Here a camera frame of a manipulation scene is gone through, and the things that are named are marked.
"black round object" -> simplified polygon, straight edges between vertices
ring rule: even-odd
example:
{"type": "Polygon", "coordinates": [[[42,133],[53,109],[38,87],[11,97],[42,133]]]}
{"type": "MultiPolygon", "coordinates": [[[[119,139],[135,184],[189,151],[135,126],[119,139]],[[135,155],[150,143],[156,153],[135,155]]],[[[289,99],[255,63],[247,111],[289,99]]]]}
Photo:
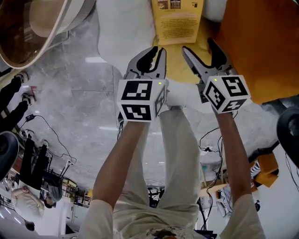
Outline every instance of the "black round object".
{"type": "Polygon", "coordinates": [[[19,142],[14,133],[0,133],[0,181],[8,174],[19,153],[19,142]]]}
{"type": "Polygon", "coordinates": [[[287,108],[277,122],[277,137],[285,152],[299,168],[299,109],[287,108]]]}

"gray tile floor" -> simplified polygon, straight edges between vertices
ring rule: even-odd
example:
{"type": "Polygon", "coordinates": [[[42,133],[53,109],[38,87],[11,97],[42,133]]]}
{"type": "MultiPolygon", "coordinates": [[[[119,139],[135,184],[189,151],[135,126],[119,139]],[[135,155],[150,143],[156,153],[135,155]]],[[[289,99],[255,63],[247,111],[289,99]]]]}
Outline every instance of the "gray tile floor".
{"type": "MultiPolygon", "coordinates": [[[[93,13],[73,29],[63,45],[50,49],[36,64],[26,69],[30,75],[29,84],[36,86],[36,103],[28,109],[26,115],[42,115],[54,128],[70,154],[77,158],[77,163],[69,168],[66,176],[88,188],[92,188],[97,172],[116,142],[114,93],[122,78],[119,71],[110,64],[89,63],[87,60],[99,56],[99,24],[96,14],[93,13]]],[[[21,92],[15,95],[9,109],[16,107],[20,98],[21,92]]],[[[202,114],[188,108],[184,112],[198,140],[217,127],[213,114],[202,114]]],[[[258,105],[252,103],[242,108],[235,121],[248,154],[256,148],[268,147],[276,140],[277,118],[258,105]]],[[[37,144],[45,138],[54,154],[60,156],[66,153],[43,119],[35,118],[25,124],[26,128],[35,132],[37,144]]],[[[202,146],[217,148],[219,136],[219,130],[214,131],[202,140],[202,146]]],[[[59,172],[67,158],[54,157],[53,168],[59,172]]],[[[201,157],[205,163],[219,160],[217,153],[201,157]]],[[[143,170],[148,184],[164,183],[164,148],[159,120],[150,128],[143,170]]]]}

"pant leg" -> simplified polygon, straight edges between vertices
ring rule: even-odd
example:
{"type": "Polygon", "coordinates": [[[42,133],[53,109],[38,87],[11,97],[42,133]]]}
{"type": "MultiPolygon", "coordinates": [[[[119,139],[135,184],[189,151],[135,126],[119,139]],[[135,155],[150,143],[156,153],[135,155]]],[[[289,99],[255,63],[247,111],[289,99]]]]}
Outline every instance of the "pant leg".
{"type": "Polygon", "coordinates": [[[41,185],[43,182],[43,171],[45,169],[45,160],[48,158],[46,157],[47,147],[45,145],[42,146],[41,151],[39,152],[36,165],[34,166],[32,175],[31,175],[31,184],[30,186],[34,189],[40,190],[41,185]]]}
{"type": "Polygon", "coordinates": [[[19,91],[21,87],[21,78],[15,77],[7,86],[0,91],[0,113],[8,106],[8,103],[13,98],[14,94],[19,91]]]}
{"type": "Polygon", "coordinates": [[[134,202],[149,205],[149,194],[143,178],[142,157],[149,133],[150,124],[147,124],[138,141],[137,147],[129,167],[127,179],[122,193],[116,203],[114,211],[123,210],[121,202],[134,202]]]}
{"type": "Polygon", "coordinates": [[[33,148],[34,142],[31,139],[27,139],[20,170],[20,180],[27,185],[31,184],[31,158],[33,155],[33,148]]]}
{"type": "Polygon", "coordinates": [[[200,191],[197,140],[181,110],[161,113],[160,121],[166,156],[166,185],[157,207],[184,212],[182,215],[195,223],[200,191]]]}
{"type": "Polygon", "coordinates": [[[26,101],[22,101],[18,106],[0,122],[0,132],[11,131],[17,123],[23,118],[28,109],[26,101]]]}

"yellow package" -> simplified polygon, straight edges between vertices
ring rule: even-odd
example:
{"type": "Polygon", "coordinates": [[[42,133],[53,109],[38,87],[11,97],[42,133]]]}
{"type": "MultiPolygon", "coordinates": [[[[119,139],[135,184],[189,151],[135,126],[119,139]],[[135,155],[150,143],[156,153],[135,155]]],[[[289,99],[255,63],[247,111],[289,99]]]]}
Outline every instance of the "yellow package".
{"type": "Polygon", "coordinates": [[[158,45],[196,42],[204,0],[152,0],[158,45]]]}

